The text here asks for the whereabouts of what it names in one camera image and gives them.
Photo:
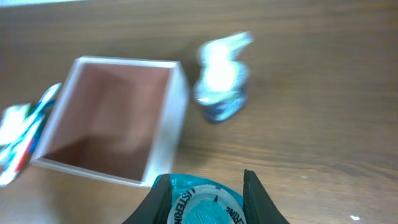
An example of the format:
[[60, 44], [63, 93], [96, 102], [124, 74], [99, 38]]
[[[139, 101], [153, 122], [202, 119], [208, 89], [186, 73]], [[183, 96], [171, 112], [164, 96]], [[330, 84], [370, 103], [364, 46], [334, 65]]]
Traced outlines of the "green white soap packet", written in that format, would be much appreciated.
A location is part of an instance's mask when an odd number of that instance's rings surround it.
[[31, 104], [12, 105], [6, 108], [1, 117], [1, 145], [13, 142], [29, 114]]

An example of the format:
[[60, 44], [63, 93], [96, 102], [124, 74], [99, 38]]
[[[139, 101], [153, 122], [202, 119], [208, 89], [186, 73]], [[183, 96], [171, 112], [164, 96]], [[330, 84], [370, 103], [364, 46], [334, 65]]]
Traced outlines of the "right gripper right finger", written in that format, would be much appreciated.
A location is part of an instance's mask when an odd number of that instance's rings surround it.
[[247, 224], [289, 224], [252, 170], [244, 170], [243, 212]]

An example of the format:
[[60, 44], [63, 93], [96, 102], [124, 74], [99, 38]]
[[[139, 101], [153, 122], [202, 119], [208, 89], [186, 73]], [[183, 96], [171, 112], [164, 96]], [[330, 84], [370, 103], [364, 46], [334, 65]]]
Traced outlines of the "blue mouthwash bottle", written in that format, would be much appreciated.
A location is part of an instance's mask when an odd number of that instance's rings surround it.
[[210, 179], [170, 174], [167, 224], [246, 224], [243, 196]]

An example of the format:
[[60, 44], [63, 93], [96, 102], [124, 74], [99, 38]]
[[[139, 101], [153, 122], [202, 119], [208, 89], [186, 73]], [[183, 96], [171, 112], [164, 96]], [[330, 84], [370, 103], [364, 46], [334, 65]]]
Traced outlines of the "clear pump soap bottle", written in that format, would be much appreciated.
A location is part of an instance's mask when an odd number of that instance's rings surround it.
[[199, 47], [201, 70], [193, 95], [212, 123], [226, 121], [246, 104], [249, 69], [238, 56], [253, 41], [252, 33], [246, 31], [210, 40]]

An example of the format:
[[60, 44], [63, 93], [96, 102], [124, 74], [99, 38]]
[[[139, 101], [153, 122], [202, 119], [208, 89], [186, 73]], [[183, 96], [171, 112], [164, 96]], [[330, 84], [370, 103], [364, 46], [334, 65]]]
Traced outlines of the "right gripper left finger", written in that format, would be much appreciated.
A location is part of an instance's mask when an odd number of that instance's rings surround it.
[[166, 224], [172, 206], [170, 174], [162, 174], [123, 224]]

